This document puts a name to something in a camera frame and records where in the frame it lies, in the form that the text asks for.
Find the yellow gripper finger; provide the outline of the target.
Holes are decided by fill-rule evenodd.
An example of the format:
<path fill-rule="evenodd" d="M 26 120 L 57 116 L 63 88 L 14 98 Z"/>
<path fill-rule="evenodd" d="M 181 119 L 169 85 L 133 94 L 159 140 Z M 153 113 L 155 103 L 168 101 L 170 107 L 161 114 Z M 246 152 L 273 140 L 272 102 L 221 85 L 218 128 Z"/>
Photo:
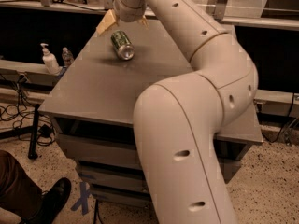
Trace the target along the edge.
<path fill-rule="evenodd" d="M 118 23 L 118 18 L 115 14 L 115 11 L 113 9 L 110 9 L 103 19 L 100 21 L 100 23 L 96 27 L 96 32 L 101 35 L 105 31 L 109 30 L 112 26 L 116 25 Z"/>
<path fill-rule="evenodd" d="M 138 21 L 139 24 L 143 25 L 144 27 L 148 28 L 149 27 L 149 24 L 148 24 L 148 20 L 145 16 L 143 16 L 139 21 Z"/>

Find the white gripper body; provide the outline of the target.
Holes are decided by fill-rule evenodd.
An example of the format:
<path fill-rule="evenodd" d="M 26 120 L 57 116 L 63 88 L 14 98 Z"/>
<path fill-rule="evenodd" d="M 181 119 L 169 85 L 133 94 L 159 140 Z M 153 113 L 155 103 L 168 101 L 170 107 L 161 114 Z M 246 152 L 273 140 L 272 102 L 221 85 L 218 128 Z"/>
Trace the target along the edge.
<path fill-rule="evenodd" d="M 144 17 L 146 3 L 144 0 L 114 0 L 113 7 L 119 20 L 134 22 Z"/>

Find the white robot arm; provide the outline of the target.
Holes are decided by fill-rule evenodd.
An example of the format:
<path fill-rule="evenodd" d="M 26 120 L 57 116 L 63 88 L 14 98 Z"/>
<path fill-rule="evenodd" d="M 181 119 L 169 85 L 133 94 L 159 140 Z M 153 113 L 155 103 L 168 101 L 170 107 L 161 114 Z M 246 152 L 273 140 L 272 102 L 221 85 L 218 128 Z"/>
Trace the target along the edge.
<path fill-rule="evenodd" d="M 192 0 L 114 0 L 97 31 L 138 21 L 147 8 L 192 67 L 149 86 L 135 103 L 135 142 L 158 221 L 237 224 L 213 138 L 252 104 L 257 69 Z"/>

